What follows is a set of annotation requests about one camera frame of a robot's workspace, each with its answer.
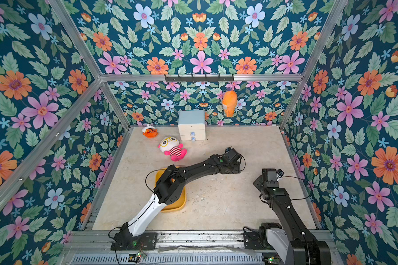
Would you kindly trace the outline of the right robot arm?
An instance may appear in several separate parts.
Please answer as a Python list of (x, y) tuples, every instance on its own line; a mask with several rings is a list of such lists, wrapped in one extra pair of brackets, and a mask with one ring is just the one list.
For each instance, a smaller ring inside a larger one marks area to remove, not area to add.
[(318, 240), (297, 214), (285, 188), (279, 186), (284, 172), (262, 169), (253, 185), (279, 223), (262, 223), (258, 238), (262, 246), (272, 247), (282, 265), (330, 265), (331, 252), (325, 241)]

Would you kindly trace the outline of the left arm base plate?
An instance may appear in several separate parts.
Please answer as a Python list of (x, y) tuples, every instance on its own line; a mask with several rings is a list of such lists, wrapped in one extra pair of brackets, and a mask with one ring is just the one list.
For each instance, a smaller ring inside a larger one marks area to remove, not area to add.
[(111, 245), (112, 251), (154, 250), (157, 244), (157, 233), (144, 233), (133, 236), (129, 232), (119, 232)]

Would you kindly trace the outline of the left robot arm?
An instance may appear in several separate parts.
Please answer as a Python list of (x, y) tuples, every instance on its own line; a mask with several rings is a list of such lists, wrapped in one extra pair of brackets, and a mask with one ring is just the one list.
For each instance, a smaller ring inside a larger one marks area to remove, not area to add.
[(235, 149), (226, 148), (222, 155), (211, 155), (203, 162), (187, 167), (170, 165), (163, 170), (153, 195), (143, 209), (130, 221), (124, 223), (113, 237), (111, 250), (124, 251), (138, 247), (138, 240), (151, 221), (181, 197), (184, 187), (202, 177), (215, 174), (238, 174), (241, 172), (243, 156)]

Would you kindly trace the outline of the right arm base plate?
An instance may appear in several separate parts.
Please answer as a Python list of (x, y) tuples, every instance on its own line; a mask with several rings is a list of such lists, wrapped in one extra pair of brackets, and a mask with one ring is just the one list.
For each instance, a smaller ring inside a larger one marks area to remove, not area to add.
[(244, 248), (247, 250), (266, 250), (266, 243), (260, 237), (259, 231), (243, 227)]

